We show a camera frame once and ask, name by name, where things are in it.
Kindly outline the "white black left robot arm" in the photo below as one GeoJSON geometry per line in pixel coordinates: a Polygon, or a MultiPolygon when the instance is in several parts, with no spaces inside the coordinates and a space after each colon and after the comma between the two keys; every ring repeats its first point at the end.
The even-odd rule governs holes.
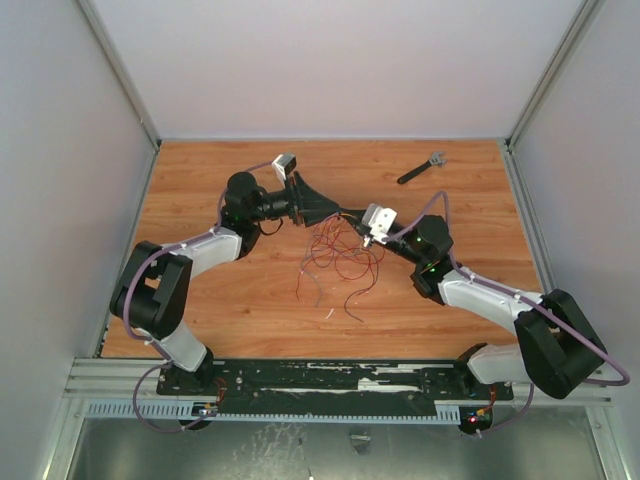
{"type": "Polygon", "coordinates": [[[213,353],[183,320],[191,281],[219,265],[247,256],[264,234],[261,223],[289,218],[313,226],[340,212],[340,206],[309,187],[299,173],[284,188],[268,192],[249,172],[230,177],[220,202],[218,222],[210,230],[179,243],[138,243],[121,274],[109,309],[125,331],[148,341],[181,370],[191,393],[208,392],[215,381],[213,353]]]}

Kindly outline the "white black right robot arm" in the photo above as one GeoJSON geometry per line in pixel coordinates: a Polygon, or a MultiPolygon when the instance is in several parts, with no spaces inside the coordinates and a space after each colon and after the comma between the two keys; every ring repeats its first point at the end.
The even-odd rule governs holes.
{"type": "Polygon", "coordinates": [[[427,215],[410,230],[363,216],[349,223],[366,242],[413,263],[411,279],[422,297],[469,311],[516,337],[511,345],[477,344],[460,357],[462,367],[453,374],[460,395],[476,398],[490,384],[516,382],[564,399],[602,366],[604,345],[570,294],[522,292],[476,275],[452,260],[443,217],[427,215]]]}

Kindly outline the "black zip tie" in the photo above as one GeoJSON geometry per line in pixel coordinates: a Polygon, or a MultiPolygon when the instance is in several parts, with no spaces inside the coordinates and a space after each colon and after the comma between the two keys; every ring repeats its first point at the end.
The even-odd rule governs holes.
{"type": "Polygon", "coordinates": [[[338,215],[347,219],[360,221],[362,218],[362,211],[357,209],[340,208],[338,215]]]}

